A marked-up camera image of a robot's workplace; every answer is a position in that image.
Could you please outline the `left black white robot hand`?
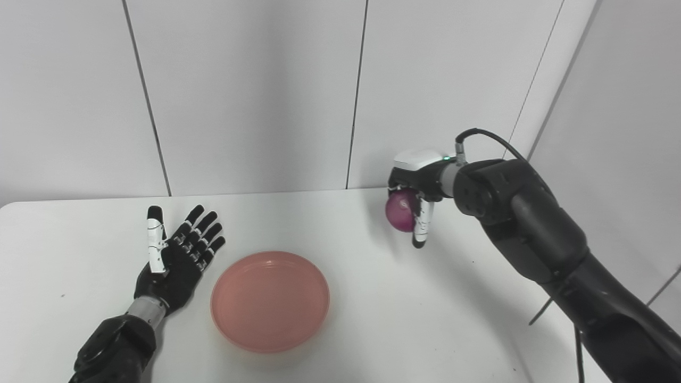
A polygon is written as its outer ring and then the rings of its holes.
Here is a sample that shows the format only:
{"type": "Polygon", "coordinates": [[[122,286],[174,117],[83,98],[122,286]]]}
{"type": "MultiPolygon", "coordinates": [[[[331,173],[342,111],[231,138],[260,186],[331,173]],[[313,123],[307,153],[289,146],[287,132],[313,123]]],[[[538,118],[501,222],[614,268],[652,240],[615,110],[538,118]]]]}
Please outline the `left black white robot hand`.
{"type": "Polygon", "coordinates": [[[134,299],[150,297],[161,303],[165,314],[182,309],[194,296],[197,284],[226,240],[215,211],[195,206],[169,236],[163,210],[147,211],[148,262],[139,273],[134,299]]]}

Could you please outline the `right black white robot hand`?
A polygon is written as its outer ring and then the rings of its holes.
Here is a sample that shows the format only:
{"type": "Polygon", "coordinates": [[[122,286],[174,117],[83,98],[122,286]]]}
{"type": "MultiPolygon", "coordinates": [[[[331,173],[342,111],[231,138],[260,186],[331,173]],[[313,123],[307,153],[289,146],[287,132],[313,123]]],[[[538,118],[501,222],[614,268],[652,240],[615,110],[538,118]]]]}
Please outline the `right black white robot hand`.
{"type": "Polygon", "coordinates": [[[405,190],[411,194],[412,245],[424,247],[428,240],[435,204],[453,198],[453,177],[458,172],[456,155],[437,149],[412,149],[395,155],[388,178],[388,194],[405,190]]]}

